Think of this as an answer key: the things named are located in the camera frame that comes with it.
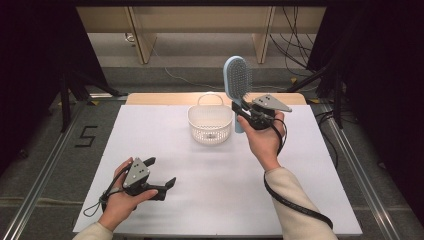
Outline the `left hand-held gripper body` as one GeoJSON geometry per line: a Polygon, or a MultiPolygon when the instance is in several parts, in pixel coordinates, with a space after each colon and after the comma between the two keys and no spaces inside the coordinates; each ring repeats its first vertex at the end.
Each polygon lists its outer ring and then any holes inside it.
{"type": "Polygon", "coordinates": [[[151,185],[147,182],[150,176],[149,166],[144,164],[145,160],[135,158],[129,167],[129,171],[122,184],[124,191],[130,196],[137,196],[148,190],[157,190],[158,193],[152,200],[164,201],[167,189],[165,186],[151,185]]]}

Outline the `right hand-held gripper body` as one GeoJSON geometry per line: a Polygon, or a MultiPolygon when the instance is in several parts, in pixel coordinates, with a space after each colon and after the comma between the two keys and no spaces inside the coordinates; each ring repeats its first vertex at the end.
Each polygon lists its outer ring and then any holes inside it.
{"type": "Polygon", "coordinates": [[[275,111],[291,112],[292,109],[270,94],[254,98],[250,108],[249,124],[255,130],[263,130],[270,127],[275,119],[275,111]]]}

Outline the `light blue hairbrush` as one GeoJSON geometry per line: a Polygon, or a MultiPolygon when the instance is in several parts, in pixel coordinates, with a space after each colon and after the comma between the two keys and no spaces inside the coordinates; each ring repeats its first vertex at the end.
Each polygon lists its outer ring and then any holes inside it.
{"type": "Polygon", "coordinates": [[[238,117],[242,101],[252,87],[250,67],[241,56],[232,56],[224,64],[223,77],[225,93],[232,101],[231,108],[235,113],[235,117],[238,117]]]}

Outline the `white plastic basket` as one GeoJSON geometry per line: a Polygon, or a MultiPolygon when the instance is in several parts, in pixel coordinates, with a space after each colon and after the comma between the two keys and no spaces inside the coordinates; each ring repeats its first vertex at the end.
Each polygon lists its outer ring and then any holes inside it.
{"type": "Polygon", "coordinates": [[[207,92],[188,109],[187,119],[193,139],[200,144],[212,146],[221,144],[229,138],[233,112],[219,94],[207,92]],[[216,97],[218,102],[202,103],[202,100],[208,96],[216,97]]]}

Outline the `person's left hand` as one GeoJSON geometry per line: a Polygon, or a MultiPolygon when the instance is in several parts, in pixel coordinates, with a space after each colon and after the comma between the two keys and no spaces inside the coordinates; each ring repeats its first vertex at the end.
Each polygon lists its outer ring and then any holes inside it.
{"type": "Polygon", "coordinates": [[[99,218],[98,223],[113,232],[123,221],[125,221],[135,207],[158,193],[157,190],[148,190],[137,196],[130,196],[125,192],[112,194],[108,201],[106,210],[99,218]]]}

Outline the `person's right hand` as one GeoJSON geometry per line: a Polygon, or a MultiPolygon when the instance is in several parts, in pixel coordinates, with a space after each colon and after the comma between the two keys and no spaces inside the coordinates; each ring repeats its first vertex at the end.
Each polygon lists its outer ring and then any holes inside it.
{"type": "Polygon", "coordinates": [[[275,112],[274,127],[255,130],[242,116],[237,117],[238,123],[247,135],[251,152],[258,159],[265,172],[280,168],[278,150],[285,136],[284,114],[275,112]]]}

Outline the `white table sheet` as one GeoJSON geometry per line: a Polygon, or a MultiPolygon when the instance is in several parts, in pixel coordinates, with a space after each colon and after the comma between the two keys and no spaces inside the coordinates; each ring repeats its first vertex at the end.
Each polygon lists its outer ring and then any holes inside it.
{"type": "MultiPolygon", "coordinates": [[[[100,214],[92,210],[114,170],[130,157],[155,158],[149,183],[176,181],[163,201],[147,201],[117,229],[149,237],[278,237],[281,227],[265,190],[263,170],[243,134],[206,146],[190,132],[185,105],[124,105],[120,108],[74,229],[100,214]]],[[[312,110],[295,105],[285,117],[288,137],[280,162],[334,224],[339,236],[362,230],[346,196],[312,110]]]]}

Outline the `black tripod stand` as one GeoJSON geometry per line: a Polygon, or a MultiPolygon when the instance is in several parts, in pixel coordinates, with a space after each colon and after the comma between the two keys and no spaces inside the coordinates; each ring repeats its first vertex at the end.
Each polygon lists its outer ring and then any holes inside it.
{"type": "Polygon", "coordinates": [[[94,87],[102,90],[105,93],[112,95],[113,97],[124,97],[127,93],[120,92],[107,83],[101,83],[100,81],[78,71],[70,71],[65,73],[60,78],[60,98],[61,98],[61,109],[62,109],[62,132],[65,132],[71,124],[71,108],[69,93],[72,93],[78,101],[87,101],[91,98],[87,85],[93,85],[94,87]]]}
{"type": "Polygon", "coordinates": [[[332,67],[323,67],[319,71],[313,73],[311,76],[305,78],[294,86],[289,87],[286,92],[294,93],[308,84],[320,80],[317,86],[316,94],[319,98],[333,97],[333,117],[337,126],[342,129],[341,121],[341,97],[342,97],[342,81],[341,74],[338,70],[334,70],[332,67]]]}

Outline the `beige wooden desk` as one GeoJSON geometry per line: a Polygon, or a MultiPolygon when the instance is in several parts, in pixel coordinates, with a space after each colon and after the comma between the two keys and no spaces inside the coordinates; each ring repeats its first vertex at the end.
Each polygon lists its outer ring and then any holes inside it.
{"type": "Polygon", "coordinates": [[[249,33],[263,64],[272,33],[316,34],[324,7],[79,7],[88,33],[131,33],[139,62],[149,62],[159,33],[249,33]]]}

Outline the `black curtain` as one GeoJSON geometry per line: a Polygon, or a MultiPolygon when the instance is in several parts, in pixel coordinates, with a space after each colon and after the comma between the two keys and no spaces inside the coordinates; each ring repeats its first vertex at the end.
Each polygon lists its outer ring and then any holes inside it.
{"type": "Polygon", "coordinates": [[[0,0],[0,175],[77,72],[106,82],[74,6],[0,0]]]}
{"type": "Polygon", "coordinates": [[[424,223],[424,0],[325,0],[310,64],[325,65],[359,14],[343,56],[347,97],[380,160],[424,223]]]}

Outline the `metal floor rail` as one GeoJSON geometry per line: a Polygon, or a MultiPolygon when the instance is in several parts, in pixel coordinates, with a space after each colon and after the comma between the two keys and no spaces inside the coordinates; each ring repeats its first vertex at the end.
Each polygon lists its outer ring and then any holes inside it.
{"type": "Polygon", "coordinates": [[[334,118],[330,119],[330,128],[343,152],[344,157],[355,177],[355,180],[367,202],[379,229],[385,240],[400,240],[400,235],[396,229],[393,220],[385,208],[382,200],[378,196],[374,186],[372,185],[365,169],[362,167],[357,154],[353,150],[343,129],[340,129],[334,118]]]}
{"type": "Polygon", "coordinates": [[[31,186],[29,193],[23,199],[20,207],[13,217],[7,231],[0,240],[19,240],[23,230],[25,229],[36,204],[43,193],[57,163],[59,162],[66,145],[73,133],[75,124],[85,108],[85,102],[77,102],[74,107],[74,112],[71,114],[70,123],[60,133],[50,155],[44,163],[40,173],[38,174],[34,184],[31,186]]]}

